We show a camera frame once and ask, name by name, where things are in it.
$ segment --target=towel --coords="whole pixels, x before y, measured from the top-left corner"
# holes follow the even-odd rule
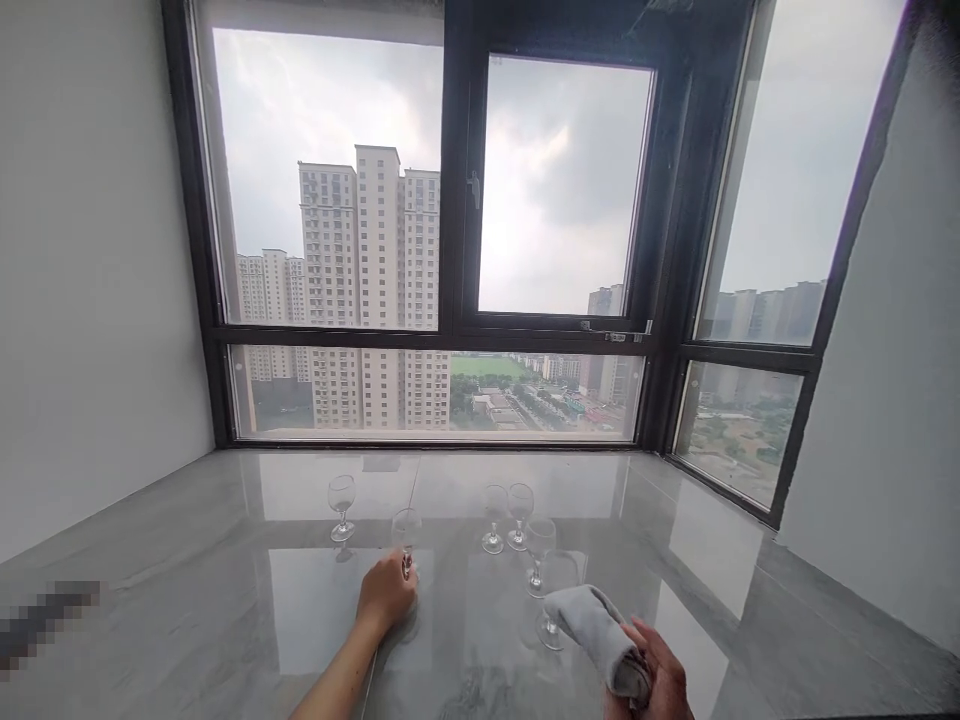
[[[610,692],[631,698],[642,709],[650,700],[650,670],[646,658],[620,624],[623,615],[593,585],[579,585],[550,593],[543,600],[550,619],[584,649]]]

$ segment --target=green field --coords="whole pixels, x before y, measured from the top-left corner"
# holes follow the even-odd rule
[[[509,375],[514,380],[519,380],[526,368],[520,363],[505,357],[466,357],[463,355],[454,355],[451,360],[453,367],[452,375],[473,375],[474,377],[483,377],[484,375]]]

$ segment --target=pixelated area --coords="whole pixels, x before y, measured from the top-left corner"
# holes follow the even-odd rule
[[[33,604],[0,611],[6,615],[0,618],[0,682],[9,680],[27,658],[36,657],[39,648],[55,642],[84,608],[98,606],[104,589],[97,581],[55,581]]]

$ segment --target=marble countertop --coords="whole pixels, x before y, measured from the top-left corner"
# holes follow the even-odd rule
[[[357,529],[337,544],[326,487],[344,473]],[[0,715],[286,717],[410,505],[423,517],[417,610],[378,651],[354,716],[599,718],[589,660],[535,635],[529,555],[480,546],[483,488],[514,482],[533,488],[579,579],[660,630],[697,718],[960,709],[956,658],[655,457],[230,451],[0,565],[4,606],[54,581],[103,587],[0,680]]]

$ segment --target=white wall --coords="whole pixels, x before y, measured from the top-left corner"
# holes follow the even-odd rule
[[[213,447],[154,0],[0,2],[0,561]]]
[[[960,86],[945,55],[921,33],[779,540],[960,653]]]

